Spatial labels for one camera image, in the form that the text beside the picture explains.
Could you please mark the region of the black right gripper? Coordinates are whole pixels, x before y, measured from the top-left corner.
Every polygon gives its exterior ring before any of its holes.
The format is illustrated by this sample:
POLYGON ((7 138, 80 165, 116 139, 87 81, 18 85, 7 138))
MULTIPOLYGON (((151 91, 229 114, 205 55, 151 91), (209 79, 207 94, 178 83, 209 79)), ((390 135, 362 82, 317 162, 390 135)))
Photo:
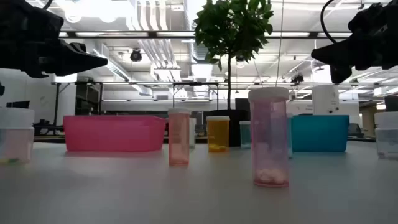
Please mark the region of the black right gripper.
POLYGON ((335 44, 314 49, 311 57, 330 65, 332 83, 352 75, 352 67, 366 70, 397 66, 397 2, 374 3, 359 11, 348 23, 351 36, 335 44))

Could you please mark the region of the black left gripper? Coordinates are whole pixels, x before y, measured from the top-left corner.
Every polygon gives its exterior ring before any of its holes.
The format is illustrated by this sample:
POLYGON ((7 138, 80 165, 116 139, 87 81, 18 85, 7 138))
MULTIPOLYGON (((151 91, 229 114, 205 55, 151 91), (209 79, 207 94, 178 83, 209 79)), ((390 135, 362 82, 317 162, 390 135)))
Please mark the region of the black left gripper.
POLYGON ((67 76, 107 65, 106 58, 87 53, 85 44, 58 40, 64 20, 47 10, 51 3, 39 8, 1 0, 1 68, 46 78, 48 73, 67 76))

